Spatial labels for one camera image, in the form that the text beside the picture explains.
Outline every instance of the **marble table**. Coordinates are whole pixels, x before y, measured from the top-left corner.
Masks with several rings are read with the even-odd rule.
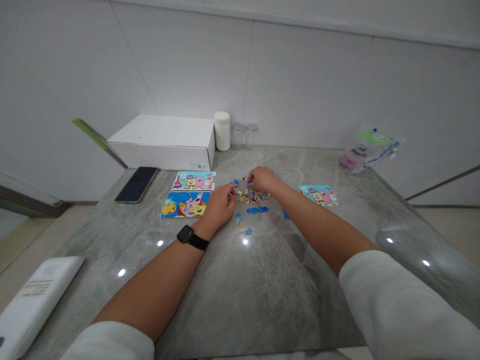
[[[220,185],[262,165],[293,187],[332,186],[343,205],[330,211],[480,327],[478,270],[375,171],[352,174],[338,165],[339,155],[335,150],[257,146],[217,152],[213,168]],[[115,203],[133,171],[125,171],[59,250],[57,256],[83,256],[85,264],[25,359],[58,359],[120,287],[173,242],[185,224],[195,222],[159,218],[176,171],[160,171],[141,203]],[[279,204],[267,205],[268,212],[247,215],[249,206],[238,204],[244,226],[237,227],[232,218],[217,233],[156,344],[158,359],[365,345],[333,271],[284,219]],[[252,228],[250,236],[245,227]],[[119,276],[122,269],[125,274]]]

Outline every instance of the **floor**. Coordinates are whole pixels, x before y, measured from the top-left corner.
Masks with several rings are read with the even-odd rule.
[[[58,219],[31,219],[0,209],[0,312],[34,270],[83,224],[92,208],[73,206]],[[480,209],[417,208],[417,211],[480,268]],[[340,351],[352,360],[373,359],[367,347]]]
[[[0,208],[0,242],[27,219],[27,216]]]

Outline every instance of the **smartphone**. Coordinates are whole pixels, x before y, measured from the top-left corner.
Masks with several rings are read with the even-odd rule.
[[[115,199],[116,203],[138,204],[142,201],[159,169],[139,167]]]

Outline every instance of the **spongebob picture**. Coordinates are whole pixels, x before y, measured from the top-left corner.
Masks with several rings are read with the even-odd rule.
[[[215,171],[180,171],[171,191],[213,191]]]
[[[300,192],[307,198],[322,206],[342,205],[337,199],[337,195],[328,185],[299,185]]]
[[[160,218],[200,218],[209,198],[209,191],[171,191],[163,204]]]

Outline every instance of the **label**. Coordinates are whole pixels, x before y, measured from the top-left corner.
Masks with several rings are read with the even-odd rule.
[[[53,280],[30,280],[18,293],[21,298],[30,298],[45,294]]]
[[[200,165],[200,164],[189,164],[189,166],[190,166],[190,170],[203,171],[207,169],[205,165]]]

